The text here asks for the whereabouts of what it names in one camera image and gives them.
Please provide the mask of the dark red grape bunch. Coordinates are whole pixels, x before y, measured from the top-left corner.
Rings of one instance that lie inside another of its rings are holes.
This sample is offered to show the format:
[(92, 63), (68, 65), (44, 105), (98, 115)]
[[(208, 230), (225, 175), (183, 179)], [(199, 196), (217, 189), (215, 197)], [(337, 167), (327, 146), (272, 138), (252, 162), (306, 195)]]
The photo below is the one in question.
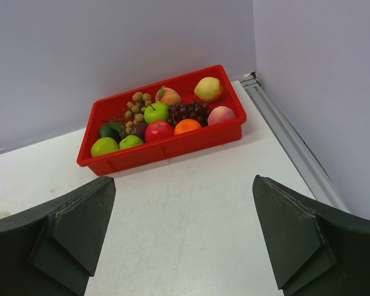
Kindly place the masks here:
[(192, 119), (202, 126), (207, 126), (207, 118), (211, 112), (210, 106), (203, 102), (193, 100), (191, 103), (177, 103), (168, 108), (168, 123), (175, 127), (181, 120)]

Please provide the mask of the pink peach from bag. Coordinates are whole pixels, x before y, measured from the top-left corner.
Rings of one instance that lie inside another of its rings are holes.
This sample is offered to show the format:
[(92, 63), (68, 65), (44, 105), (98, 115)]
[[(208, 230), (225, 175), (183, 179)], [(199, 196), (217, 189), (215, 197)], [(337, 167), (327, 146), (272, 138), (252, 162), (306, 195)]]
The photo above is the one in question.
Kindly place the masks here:
[(226, 106), (218, 106), (215, 107), (209, 114), (207, 118), (207, 124), (208, 126), (223, 123), (232, 119), (235, 119), (236, 115), (230, 109), (229, 107)]

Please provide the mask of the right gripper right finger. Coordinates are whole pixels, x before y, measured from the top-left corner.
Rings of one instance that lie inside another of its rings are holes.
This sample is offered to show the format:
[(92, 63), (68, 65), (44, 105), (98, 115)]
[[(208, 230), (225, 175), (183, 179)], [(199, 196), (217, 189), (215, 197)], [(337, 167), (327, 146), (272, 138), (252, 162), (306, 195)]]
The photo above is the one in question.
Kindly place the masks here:
[(256, 176), (253, 198), (284, 295), (370, 295), (370, 221)]

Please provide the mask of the dark red plum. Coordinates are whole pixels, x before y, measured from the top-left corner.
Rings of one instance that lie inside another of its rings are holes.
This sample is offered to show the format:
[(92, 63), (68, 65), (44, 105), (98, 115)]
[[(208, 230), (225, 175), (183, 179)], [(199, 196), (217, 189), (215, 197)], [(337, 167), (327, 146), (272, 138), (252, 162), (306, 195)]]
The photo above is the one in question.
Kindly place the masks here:
[(145, 122), (136, 123), (131, 127), (130, 135), (137, 136), (142, 141), (145, 141), (145, 133), (146, 133), (147, 127), (148, 127), (148, 124)]

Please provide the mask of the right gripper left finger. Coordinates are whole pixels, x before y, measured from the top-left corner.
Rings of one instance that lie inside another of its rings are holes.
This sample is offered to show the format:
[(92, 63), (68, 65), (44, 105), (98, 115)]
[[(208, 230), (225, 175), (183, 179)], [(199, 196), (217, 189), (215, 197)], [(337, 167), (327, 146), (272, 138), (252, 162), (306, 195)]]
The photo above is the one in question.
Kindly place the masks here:
[(96, 272), (116, 188), (101, 176), (0, 219), (0, 295), (84, 295)]

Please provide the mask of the lime green fruit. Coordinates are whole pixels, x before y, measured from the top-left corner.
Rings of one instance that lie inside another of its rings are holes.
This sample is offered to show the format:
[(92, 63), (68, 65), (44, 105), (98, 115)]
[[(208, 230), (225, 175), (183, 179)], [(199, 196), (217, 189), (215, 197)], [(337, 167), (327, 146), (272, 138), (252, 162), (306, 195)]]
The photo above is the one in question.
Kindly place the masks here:
[(119, 143), (120, 150), (129, 149), (132, 147), (140, 146), (144, 144), (144, 141), (135, 135), (128, 135), (124, 139), (122, 139)]

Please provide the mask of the orange fruit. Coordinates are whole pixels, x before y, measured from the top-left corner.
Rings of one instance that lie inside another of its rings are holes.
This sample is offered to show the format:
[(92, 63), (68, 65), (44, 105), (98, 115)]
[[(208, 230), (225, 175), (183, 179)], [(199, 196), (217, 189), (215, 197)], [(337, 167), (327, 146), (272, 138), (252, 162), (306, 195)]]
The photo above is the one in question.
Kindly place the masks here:
[(183, 134), (202, 128), (202, 125), (193, 119), (183, 119), (174, 128), (174, 135)]

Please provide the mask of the red apple from bag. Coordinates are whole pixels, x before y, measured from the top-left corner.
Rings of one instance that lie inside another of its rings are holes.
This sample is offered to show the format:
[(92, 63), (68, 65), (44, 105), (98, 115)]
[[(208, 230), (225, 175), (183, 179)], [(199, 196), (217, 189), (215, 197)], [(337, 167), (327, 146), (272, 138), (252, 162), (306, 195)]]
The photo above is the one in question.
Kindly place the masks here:
[(145, 141), (158, 141), (174, 135), (173, 127), (166, 121), (156, 120), (148, 125), (145, 132)]

